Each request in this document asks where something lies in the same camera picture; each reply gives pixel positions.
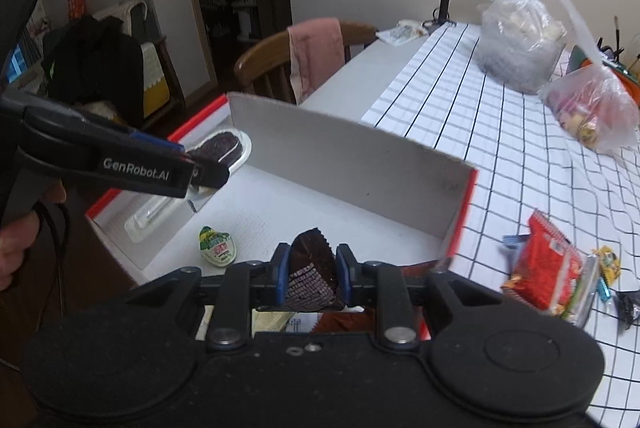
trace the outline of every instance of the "white grid-patterned cloth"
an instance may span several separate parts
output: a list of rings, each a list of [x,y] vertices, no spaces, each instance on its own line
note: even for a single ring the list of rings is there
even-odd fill
[[[484,75],[474,58],[479,27],[458,24],[429,37],[363,116],[368,125],[467,160],[479,170],[451,270],[495,290],[508,277],[504,235],[528,233],[534,209],[548,214],[583,253],[620,255],[618,291],[638,289],[640,150],[619,160],[583,148],[537,96]],[[563,54],[556,76],[564,71]],[[640,424],[638,326],[620,326],[613,304],[594,301],[586,331],[600,343],[605,376],[589,414],[607,428]]]

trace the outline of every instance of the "black jacket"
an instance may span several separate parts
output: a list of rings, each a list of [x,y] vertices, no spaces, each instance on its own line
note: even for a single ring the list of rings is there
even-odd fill
[[[131,126],[144,119],[144,61],[135,38],[120,32],[122,21],[82,17],[42,60],[50,78],[48,95],[73,105],[110,101]]]

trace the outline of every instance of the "wooden floor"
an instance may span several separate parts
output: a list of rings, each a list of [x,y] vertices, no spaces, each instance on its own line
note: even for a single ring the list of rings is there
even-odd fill
[[[152,132],[166,137],[216,96],[218,94],[208,95],[188,111],[159,124]],[[133,283],[100,243],[84,217],[86,209],[106,188],[66,186],[71,231],[65,261],[65,288],[70,312],[124,293]],[[3,360],[19,366],[24,344],[34,334],[38,313],[52,280],[54,262],[49,232],[44,228],[21,269],[19,285],[0,293],[0,358]],[[55,322],[59,318],[58,289],[55,288],[45,322]],[[36,415],[36,405],[20,374],[0,365],[0,427],[22,428]]]

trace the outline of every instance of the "white table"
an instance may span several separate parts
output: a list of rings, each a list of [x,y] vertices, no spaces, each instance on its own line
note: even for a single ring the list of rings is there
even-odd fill
[[[537,96],[485,76],[474,60],[477,26],[441,28],[402,47],[376,42],[303,106],[403,135],[466,159],[478,184],[452,271],[493,289],[508,277],[502,235],[528,232],[540,209],[588,253],[609,245],[622,259],[617,291],[638,288],[640,149],[620,162],[569,137]],[[562,74],[567,56],[561,60]],[[640,424],[640,329],[618,325],[613,305],[595,301],[585,330],[606,369],[590,414],[607,428]]]

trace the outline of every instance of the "clear plastic bag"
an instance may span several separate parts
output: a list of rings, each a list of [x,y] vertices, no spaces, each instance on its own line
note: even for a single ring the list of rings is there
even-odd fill
[[[491,0],[482,14],[478,63],[492,78],[525,94],[549,81],[566,30],[539,0]]]
[[[609,152],[638,144],[638,106],[602,55],[570,0],[560,0],[575,28],[577,43],[591,60],[540,89],[539,95],[561,127],[591,150]]]

